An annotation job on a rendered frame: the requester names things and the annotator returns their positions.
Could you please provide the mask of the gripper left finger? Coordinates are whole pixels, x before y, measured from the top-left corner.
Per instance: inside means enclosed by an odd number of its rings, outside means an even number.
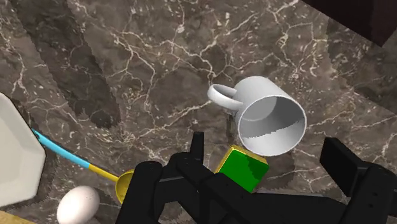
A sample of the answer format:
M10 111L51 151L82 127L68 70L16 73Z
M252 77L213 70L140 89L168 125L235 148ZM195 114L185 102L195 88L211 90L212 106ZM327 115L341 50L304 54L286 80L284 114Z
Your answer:
M201 184L213 173L203 165L204 133L194 132L188 152L167 165L141 162L135 169L115 224L160 224L164 205L178 202L197 224L218 224L218 205Z

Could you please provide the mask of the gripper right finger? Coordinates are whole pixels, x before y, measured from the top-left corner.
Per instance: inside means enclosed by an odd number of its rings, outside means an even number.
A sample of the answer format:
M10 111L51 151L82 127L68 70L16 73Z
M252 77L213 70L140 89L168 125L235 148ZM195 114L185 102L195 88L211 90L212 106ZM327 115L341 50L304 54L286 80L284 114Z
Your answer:
M397 207L397 175L360 159L336 137L324 139L319 161L350 198L338 224L386 224L390 212Z

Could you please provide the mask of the white egg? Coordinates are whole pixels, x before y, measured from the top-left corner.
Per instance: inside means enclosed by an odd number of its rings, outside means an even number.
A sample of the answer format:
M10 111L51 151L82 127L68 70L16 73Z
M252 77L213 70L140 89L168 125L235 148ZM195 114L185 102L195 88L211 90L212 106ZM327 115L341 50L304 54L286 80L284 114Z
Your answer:
M85 224L99 208L100 198L90 186L77 186L68 191L57 208L59 224Z

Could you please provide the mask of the green block with yellow edge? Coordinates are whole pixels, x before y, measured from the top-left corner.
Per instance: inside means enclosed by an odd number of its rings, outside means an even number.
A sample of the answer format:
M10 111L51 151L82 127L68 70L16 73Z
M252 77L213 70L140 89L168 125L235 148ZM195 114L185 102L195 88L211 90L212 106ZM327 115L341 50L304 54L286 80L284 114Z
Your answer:
M265 158L240 146L231 145L215 173L223 173L248 192L252 192L268 170Z

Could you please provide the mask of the blue and yellow spoon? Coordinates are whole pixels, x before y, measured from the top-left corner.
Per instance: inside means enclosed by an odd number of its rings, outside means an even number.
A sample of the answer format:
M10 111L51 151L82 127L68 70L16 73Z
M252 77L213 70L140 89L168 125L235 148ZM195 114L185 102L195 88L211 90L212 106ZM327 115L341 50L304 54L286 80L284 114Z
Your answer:
M133 173L134 173L133 169L124 172L120 176L116 176L114 174L111 174L108 171L105 171L104 169L97 167L96 165L91 164L90 162L87 162L86 160L83 160L82 158L76 156L75 154L72 154L71 152L67 151L63 147L59 146L58 144L54 143L53 141L51 141L50 139L48 139L47 137L42 135L37 130L32 129L32 132L35 134L38 141L43 146L52 150L53 152L60 155L61 157L64 157L64 158L74 162L75 164L78 164L90 171L93 171L102 177L105 177L111 181L114 181L116 197L121 204L123 203L123 200L125 198L130 181L131 181Z

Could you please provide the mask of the white angular plate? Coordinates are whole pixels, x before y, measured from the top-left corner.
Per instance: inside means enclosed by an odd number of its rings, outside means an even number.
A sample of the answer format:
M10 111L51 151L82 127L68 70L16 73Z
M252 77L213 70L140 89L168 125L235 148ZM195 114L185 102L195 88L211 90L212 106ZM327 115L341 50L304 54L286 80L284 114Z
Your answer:
M35 197L45 158L14 103L0 93L0 207Z

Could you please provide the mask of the white mug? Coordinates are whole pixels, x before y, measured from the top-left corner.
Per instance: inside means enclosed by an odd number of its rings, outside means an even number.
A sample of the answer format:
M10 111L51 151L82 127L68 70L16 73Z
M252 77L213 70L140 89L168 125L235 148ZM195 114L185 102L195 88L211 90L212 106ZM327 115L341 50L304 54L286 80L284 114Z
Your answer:
M208 98L233 116L243 146L265 157L292 150L305 134L302 106L268 78L250 76L234 87L213 84Z

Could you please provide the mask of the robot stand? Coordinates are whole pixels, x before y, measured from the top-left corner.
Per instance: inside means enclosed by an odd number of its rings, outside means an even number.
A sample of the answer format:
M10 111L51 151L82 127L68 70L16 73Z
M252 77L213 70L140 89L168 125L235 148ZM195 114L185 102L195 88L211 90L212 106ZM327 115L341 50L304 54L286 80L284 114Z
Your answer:
M378 46L397 29L397 0L302 0Z

